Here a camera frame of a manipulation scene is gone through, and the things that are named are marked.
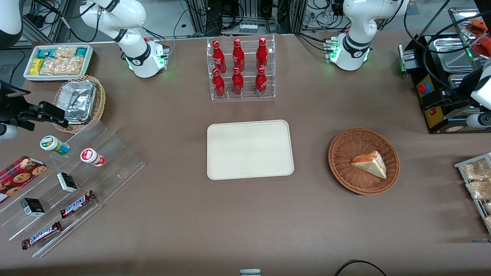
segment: coca-cola bottle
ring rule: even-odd
[[[213,46],[213,63],[215,67],[220,71],[220,74],[227,72],[227,66],[225,65],[225,55],[220,49],[220,43],[216,40],[212,42]]]
[[[243,72],[246,68],[246,62],[244,58],[244,50],[241,47],[241,40],[234,39],[234,52],[232,53],[232,57],[234,59],[234,66],[238,66],[241,72]]]
[[[220,76],[220,71],[217,68],[213,68],[213,89],[215,90],[215,94],[219,98],[225,97],[225,82],[223,78]]]
[[[264,96],[266,94],[266,82],[268,79],[266,78],[266,75],[264,74],[264,67],[260,67],[257,70],[257,76],[256,76],[256,95],[259,97]]]
[[[238,96],[242,95],[244,91],[244,77],[242,77],[241,70],[238,66],[234,67],[232,83],[234,84],[234,93]]]
[[[266,38],[259,38],[259,47],[256,52],[256,68],[259,70],[261,66],[266,68],[268,65],[268,49],[266,48]]]

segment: woven bread basket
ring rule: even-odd
[[[356,156],[377,150],[387,167],[387,179],[378,178],[351,165]],[[331,142],[327,154],[336,179],[349,190],[364,195],[386,192],[399,177],[399,157],[392,144],[379,133],[365,128],[353,128],[339,133]]]
[[[102,113],[104,112],[104,104],[106,104],[106,92],[104,91],[104,87],[102,87],[101,83],[96,78],[94,78],[92,76],[83,76],[83,77],[69,80],[68,82],[76,83],[76,82],[81,82],[81,81],[92,81],[97,86],[97,91],[96,91],[96,95],[95,95],[96,98],[94,99],[94,107],[92,108],[92,114],[90,116],[91,119],[88,123],[90,125],[95,125],[102,118]],[[60,87],[60,89],[58,89],[58,93],[56,93],[55,100],[53,101],[54,105],[56,105],[56,103],[58,102],[58,97],[60,96],[60,92],[61,92],[61,87]],[[83,129],[85,126],[87,126],[88,124],[85,124],[85,125],[68,125],[68,127],[66,127],[66,128],[63,128],[57,124],[53,124],[53,125],[59,131],[69,132],[69,133],[75,134],[75,133],[79,132],[81,129]]]

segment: table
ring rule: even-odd
[[[276,36],[272,101],[212,102],[206,39],[179,40],[169,69],[139,79],[116,44],[93,44],[91,74],[107,93],[103,121],[146,163],[98,213],[42,258],[0,232],[2,275],[333,275],[349,259],[388,275],[489,275],[486,228],[453,164],[490,151],[489,134],[427,134],[410,78],[399,71],[402,31],[380,32],[357,71],[326,64],[293,35]],[[59,83],[30,83],[28,101],[54,97]],[[284,119],[295,172],[212,181],[209,125]],[[388,192],[361,196],[327,165],[340,131],[366,127],[398,151],[401,174]],[[38,143],[49,123],[1,146],[0,167],[21,155],[48,160]]]

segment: bread slice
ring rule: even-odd
[[[378,151],[360,155],[351,160],[351,165],[362,169],[376,177],[387,179],[387,168]]]

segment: red cookie box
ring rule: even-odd
[[[45,164],[29,156],[22,156],[0,171],[0,203],[11,197],[36,176],[47,170]]]

